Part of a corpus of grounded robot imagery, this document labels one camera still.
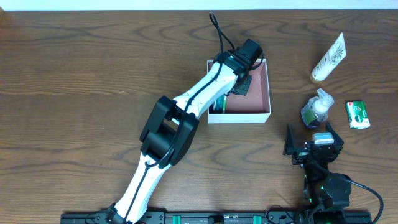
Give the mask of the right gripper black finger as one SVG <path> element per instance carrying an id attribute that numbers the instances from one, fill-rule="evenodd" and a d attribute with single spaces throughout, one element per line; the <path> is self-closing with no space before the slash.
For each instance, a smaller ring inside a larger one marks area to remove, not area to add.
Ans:
<path id="1" fill-rule="evenodd" d="M 337 146 L 343 146 L 344 141 L 340 138 L 340 136 L 334 131 L 334 129 L 331 127 L 331 124 L 327 121 L 325 125 L 326 132 L 329 132 L 333 139 L 334 139 L 334 144 Z"/>
<path id="2" fill-rule="evenodd" d="M 292 130 L 289 125 L 287 125 L 286 139 L 284 144 L 283 155 L 292 155 L 295 150 L 294 138 L 292 135 Z"/>

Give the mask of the teal toothpaste tube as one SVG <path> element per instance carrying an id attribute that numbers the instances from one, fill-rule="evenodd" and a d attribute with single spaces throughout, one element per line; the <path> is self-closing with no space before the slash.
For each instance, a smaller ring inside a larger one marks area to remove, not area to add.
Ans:
<path id="1" fill-rule="evenodd" d="M 218 114 L 224 114 L 226 110 L 226 95 L 221 95 L 214 103 L 213 111 Z"/>

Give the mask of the green soap bar package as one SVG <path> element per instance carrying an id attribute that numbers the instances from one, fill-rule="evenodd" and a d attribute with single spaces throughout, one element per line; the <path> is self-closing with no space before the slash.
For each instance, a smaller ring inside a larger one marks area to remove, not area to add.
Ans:
<path id="1" fill-rule="evenodd" d="M 351 129 L 366 129 L 371 126 L 364 101 L 346 102 L 346 111 Z"/>

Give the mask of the clear foam soap pump bottle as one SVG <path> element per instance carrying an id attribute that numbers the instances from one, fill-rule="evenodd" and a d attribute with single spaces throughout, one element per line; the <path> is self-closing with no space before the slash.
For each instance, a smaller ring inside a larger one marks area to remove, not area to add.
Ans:
<path id="1" fill-rule="evenodd" d="M 300 110 L 302 121 L 308 129 L 317 128 L 328 119 L 328 111 L 334 104 L 334 98 L 322 88 L 317 90 L 318 96 L 308 100 Z"/>

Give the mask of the white lotion tube leaf print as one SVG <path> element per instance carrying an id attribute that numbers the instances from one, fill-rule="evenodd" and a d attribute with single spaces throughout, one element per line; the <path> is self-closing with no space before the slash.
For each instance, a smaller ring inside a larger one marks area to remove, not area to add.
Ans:
<path id="1" fill-rule="evenodd" d="M 345 57 L 346 45 L 341 33 L 312 70 L 310 78 L 314 82 L 324 81 Z"/>

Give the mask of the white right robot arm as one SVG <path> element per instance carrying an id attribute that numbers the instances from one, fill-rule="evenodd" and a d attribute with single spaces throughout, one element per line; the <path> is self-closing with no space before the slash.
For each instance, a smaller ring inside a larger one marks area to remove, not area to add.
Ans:
<path id="1" fill-rule="evenodd" d="M 311 141 L 296 146 L 293 132 L 287 127 L 283 155 L 292 157 L 292 164 L 304 169 L 303 194 L 310 205 L 293 215 L 292 223 L 377 223 L 384 211 L 381 195 L 372 188 L 353 181 L 348 175 L 332 172 L 328 166 L 343 150 L 344 141 L 326 123 L 325 131 L 315 133 Z M 347 212 L 352 186 L 366 190 L 379 200 L 379 210 L 372 218 L 369 212 Z"/>

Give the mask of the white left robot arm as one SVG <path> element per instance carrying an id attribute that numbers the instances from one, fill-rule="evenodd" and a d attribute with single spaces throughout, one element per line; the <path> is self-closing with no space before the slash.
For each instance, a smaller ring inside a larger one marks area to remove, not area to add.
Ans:
<path id="1" fill-rule="evenodd" d="M 247 39 L 221 49 L 207 74 L 174 99 L 161 97 L 140 135 L 141 155 L 124 195 L 106 212 L 106 223 L 137 223 L 164 173 L 187 153 L 202 114 L 221 96 L 239 88 L 264 59 L 261 46 Z"/>

